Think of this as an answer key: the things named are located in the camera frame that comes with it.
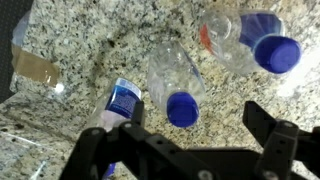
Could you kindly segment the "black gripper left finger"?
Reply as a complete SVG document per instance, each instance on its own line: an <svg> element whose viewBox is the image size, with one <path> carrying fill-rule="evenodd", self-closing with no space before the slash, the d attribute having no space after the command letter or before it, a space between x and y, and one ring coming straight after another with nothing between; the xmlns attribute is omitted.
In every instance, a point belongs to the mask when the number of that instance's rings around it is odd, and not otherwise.
<svg viewBox="0 0 320 180"><path fill-rule="evenodd" d="M217 180L204 161L142 125L144 103L135 104L129 121L107 132L84 130L59 180L102 180L112 163L123 163L138 180Z"/></svg>

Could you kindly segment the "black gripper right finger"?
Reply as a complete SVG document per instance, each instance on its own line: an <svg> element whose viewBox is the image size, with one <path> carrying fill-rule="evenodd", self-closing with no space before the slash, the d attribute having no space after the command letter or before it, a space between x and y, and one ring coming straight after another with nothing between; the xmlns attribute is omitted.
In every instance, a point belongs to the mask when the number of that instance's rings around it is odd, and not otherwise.
<svg viewBox="0 0 320 180"><path fill-rule="evenodd" d="M254 169L262 180L304 180L292 172L297 160L317 177L320 176L320 127L311 132L298 125L272 117L254 101L246 101L242 122L263 147Z"/></svg>

